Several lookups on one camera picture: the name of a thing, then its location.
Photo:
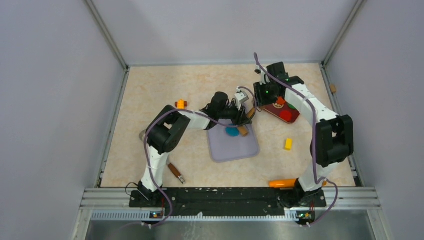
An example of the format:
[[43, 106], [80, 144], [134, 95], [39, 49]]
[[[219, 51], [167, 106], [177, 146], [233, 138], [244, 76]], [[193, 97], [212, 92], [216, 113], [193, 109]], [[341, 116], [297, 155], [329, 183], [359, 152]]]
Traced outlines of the blue dough piece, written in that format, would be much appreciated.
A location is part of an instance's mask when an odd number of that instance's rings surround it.
[[225, 132], [230, 137], [237, 137], [240, 135], [240, 131], [236, 127], [226, 127]]

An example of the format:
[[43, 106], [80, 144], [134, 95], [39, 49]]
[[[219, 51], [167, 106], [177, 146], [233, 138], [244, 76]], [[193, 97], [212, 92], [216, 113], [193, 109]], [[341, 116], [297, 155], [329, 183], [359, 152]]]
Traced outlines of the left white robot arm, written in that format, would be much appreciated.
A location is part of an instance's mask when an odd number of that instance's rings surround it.
[[248, 99], [242, 90], [238, 90], [233, 99], [218, 91], [210, 103], [198, 111], [166, 105], [145, 130], [143, 143], [147, 165], [138, 184], [138, 190], [142, 192], [141, 200], [149, 207], [160, 202], [161, 194], [158, 189], [163, 185], [164, 168], [170, 153], [180, 143], [186, 130], [209, 131], [220, 120], [229, 120], [235, 127], [249, 124], [252, 118], [247, 115], [244, 106]]

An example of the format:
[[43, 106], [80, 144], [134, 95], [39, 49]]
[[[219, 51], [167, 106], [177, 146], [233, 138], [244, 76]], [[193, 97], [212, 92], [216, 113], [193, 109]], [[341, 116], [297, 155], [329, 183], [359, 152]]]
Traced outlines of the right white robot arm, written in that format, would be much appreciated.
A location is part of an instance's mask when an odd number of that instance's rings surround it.
[[281, 97], [307, 120], [312, 128], [311, 165], [296, 181], [293, 200], [307, 206], [329, 174], [354, 152], [353, 120], [325, 106], [310, 92], [298, 76], [289, 76], [283, 62], [263, 67], [257, 63], [255, 72], [260, 81], [254, 84], [259, 106], [276, 103]]

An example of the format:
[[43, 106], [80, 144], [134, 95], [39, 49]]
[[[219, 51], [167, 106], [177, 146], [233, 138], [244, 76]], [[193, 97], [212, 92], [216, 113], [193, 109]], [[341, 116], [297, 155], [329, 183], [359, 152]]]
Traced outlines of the wooden rolling pin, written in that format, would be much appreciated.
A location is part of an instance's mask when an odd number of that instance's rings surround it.
[[246, 127], [246, 125], [248, 125], [248, 124], [251, 124], [252, 123], [252, 120], [253, 120], [253, 118], [254, 118], [254, 116], [255, 116], [255, 114], [256, 114], [256, 108], [255, 107], [253, 107], [247, 114], [246, 114], [246, 117], [247, 117], [247, 119], [246, 120], [244, 120], [244, 121], [242, 121], [239, 125], [238, 125], [238, 127], [237, 127], [237, 130], [239, 131], [239, 133], [240, 133], [240, 135], [242, 136], [242, 137], [246, 137], [248, 134], [249, 134], [249, 130], [248, 130], [248, 128]]

